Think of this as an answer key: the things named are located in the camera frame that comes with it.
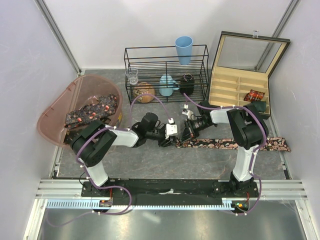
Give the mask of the black floral rose tie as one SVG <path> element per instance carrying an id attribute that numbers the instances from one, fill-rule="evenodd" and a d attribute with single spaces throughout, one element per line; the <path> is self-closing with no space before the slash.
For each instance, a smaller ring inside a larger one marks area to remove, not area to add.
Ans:
<path id="1" fill-rule="evenodd" d="M 237 150 L 238 144 L 231 138 L 197 138 L 187 140 L 185 142 L 178 141 L 175 145 L 177 148 L 210 148 Z M 261 151 L 279 151 L 291 152 L 285 138 L 283 137 L 268 137 L 266 143 L 260 148 Z"/>

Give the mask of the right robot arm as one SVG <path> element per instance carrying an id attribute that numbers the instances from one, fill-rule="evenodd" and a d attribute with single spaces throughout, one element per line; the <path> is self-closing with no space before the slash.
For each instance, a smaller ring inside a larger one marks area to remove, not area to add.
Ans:
<path id="1" fill-rule="evenodd" d="M 257 107 L 253 103 L 244 106 L 214 106 L 207 101 L 197 104 L 199 116 L 192 119 L 191 113 L 184 121 L 184 130 L 179 140 L 190 143 L 200 136 L 200 131 L 218 124 L 229 124 L 233 140 L 238 145 L 235 167 L 231 172 L 229 191 L 235 197 L 247 191 L 245 182 L 254 177 L 253 168 L 259 148 L 262 147 L 269 130 Z"/>

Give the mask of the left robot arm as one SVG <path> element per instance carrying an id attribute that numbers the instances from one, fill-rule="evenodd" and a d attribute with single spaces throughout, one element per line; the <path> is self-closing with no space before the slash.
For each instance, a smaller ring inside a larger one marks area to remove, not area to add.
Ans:
<path id="1" fill-rule="evenodd" d="M 130 129 L 116 128 L 95 120 L 73 138 L 70 147 L 76 154 L 76 161 L 84 167 L 91 181 L 92 191 L 99 197 L 104 197 L 110 191 L 110 178 L 102 159 L 112 146 L 137 148 L 147 140 L 153 140 L 164 148 L 174 145 L 177 135 L 178 126 L 173 118 L 169 118 L 168 123 L 161 124 L 156 114 L 148 112 Z"/>

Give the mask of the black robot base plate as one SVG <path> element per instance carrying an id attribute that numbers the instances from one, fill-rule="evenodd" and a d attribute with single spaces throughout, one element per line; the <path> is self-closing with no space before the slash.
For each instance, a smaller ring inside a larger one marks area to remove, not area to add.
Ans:
<path id="1" fill-rule="evenodd" d="M 83 183 L 82 197 L 110 197 L 113 202 L 127 205 L 129 196 L 134 204 L 220 204 L 223 198 L 256 198 L 257 183 L 251 179 L 245 185 L 217 179 L 121 179 L 109 181 L 112 189 L 96 189 L 89 181 Z"/>

